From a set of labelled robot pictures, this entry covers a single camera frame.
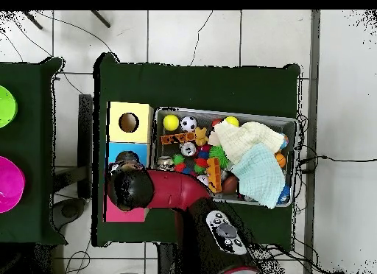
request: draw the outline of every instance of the dark green table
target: dark green table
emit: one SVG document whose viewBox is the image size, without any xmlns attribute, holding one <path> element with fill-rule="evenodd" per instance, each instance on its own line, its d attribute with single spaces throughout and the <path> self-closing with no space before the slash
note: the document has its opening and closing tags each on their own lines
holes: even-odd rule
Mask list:
<svg viewBox="0 0 377 274">
<path fill-rule="evenodd" d="M 151 209 L 143 223 L 102 221 L 107 101 L 295 118 L 299 73 L 295 64 L 285 68 L 164 66 L 119 63 L 111 53 L 102 54 L 94 66 L 94 243 L 176 242 L 175 215 L 169 209 Z M 232 207 L 258 243 L 291 250 L 292 206 Z"/>
<path fill-rule="evenodd" d="M 0 63 L 0 85 L 16 98 L 18 113 L 0 129 L 0 155 L 25 174 L 20 203 L 0 214 L 0 242 L 64 244 L 50 223 L 52 200 L 52 78 L 62 59 L 39 64 Z"/>
</svg>

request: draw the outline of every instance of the lime green bowl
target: lime green bowl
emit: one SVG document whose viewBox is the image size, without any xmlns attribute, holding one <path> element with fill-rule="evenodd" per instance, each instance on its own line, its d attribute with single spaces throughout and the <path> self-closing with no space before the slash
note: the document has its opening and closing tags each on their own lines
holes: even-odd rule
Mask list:
<svg viewBox="0 0 377 274">
<path fill-rule="evenodd" d="M 0 128 L 9 124 L 17 114 L 17 102 L 13 95 L 0 85 Z"/>
</svg>

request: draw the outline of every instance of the teddy bear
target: teddy bear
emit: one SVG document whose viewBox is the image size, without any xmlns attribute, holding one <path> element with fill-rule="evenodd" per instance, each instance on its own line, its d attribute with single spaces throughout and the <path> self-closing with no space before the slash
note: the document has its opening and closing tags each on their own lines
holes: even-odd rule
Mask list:
<svg viewBox="0 0 377 274">
<path fill-rule="evenodd" d="M 205 133 L 207 132 L 207 128 L 204 127 L 203 129 L 200 129 L 199 127 L 195 128 L 195 143 L 198 147 L 203 146 L 205 143 L 207 143 L 208 138 L 205 136 Z"/>
</svg>

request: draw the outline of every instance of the gray plastic bin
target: gray plastic bin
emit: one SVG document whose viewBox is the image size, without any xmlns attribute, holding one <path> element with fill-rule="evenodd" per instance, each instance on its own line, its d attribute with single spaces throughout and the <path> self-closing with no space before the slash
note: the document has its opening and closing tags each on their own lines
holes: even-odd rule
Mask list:
<svg viewBox="0 0 377 274">
<path fill-rule="evenodd" d="M 265 124 L 272 130 L 278 133 L 284 133 L 288 136 L 289 144 L 282 150 L 282 154 L 286 158 L 286 166 L 283 168 L 283 173 L 286 177 L 286 184 L 290 187 L 290 196 L 285 203 L 276 205 L 276 207 L 287 207 L 291 204 L 295 195 L 295 169 L 297 160 L 297 143 L 298 143 L 298 123 L 296 119 L 284 118 L 284 117 L 270 117 L 270 116 L 258 116 L 247 115 L 242 113 L 224 113 L 219 111 L 209 110 L 194 110 L 187 108 L 158 108 L 155 111 L 154 116 L 154 129 L 153 129 L 153 142 L 151 152 L 151 167 L 156 167 L 156 162 L 160 156 L 173 156 L 180 153 L 179 144 L 167 144 L 162 145 L 161 136 L 169 134 L 182 133 L 183 131 L 178 127 L 176 131 L 167 131 L 163 127 L 163 118 L 166 115 L 173 114 L 179 119 L 185 116 L 193 116 L 197 120 L 197 126 L 200 128 L 207 128 L 207 136 L 211 131 L 212 121 L 215 119 L 223 119 L 228 116 L 235 116 L 240 124 L 245 122 L 260 122 Z M 194 168 L 193 158 L 186 158 L 186 164 L 191 168 Z M 255 200 L 246 197 L 251 201 L 246 201 L 237 198 L 237 194 L 226 195 L 222 193 L 216 194 L 215 200 L 226 200 L 229 203 L 238 203 L 245 205 L 259 205 Z"/>
</svg>

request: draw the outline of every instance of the toy block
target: toy block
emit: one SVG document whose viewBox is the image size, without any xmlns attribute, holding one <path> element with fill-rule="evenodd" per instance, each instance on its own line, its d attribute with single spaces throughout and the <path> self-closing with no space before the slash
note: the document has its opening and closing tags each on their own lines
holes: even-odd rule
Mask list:
<svg viewBox="0 0 377 274">
<path fill-rule="evenodd" d="M 109 142 L 108 163 L 113 163 L 121 152 L 131 151 L 137 154 L 140 164 L 149 166 L 149 145 L 138 143 Z M 144 222 L 148 208 L 135 208 L 131 211 L 122 211 L 114 205 L 110 198 L 106 199 L 106 222 Z"/>
<path fill-rule="evenodd" d="M 135 208 L 130 211 L 122 211 L 107 196 L 106 222 L 144 222 L 148 210 L 148 208 Z"/>
<path fill-rule="evenodd" d="M 110 102 L 111 142 L 150 143 L 153 109 L 148 104 Z"/>
<path fill-rule="evenodd" d="M 149 144 L 109 142 L 108 163 L 113 163 L 121 152 L 130 151 L 138 155 L 140 164 L 149 166 Z"/>
<path fill-rule="evenodd" d="M 208 175 L 208 188 L 213 193 L 221 192 L 221 171 L 218 158 L 207 160 L 208 168 L 205 170 Z"/>
<path fill-rule="evenodd" d="M 193 141 L 195 139 L 195 133 L 178 133 L 171 134 L 168 136 L 161 136 L 162 145 L 171 144 L 171 143 L 186 143 L 188 141 Z"/>
</svg>

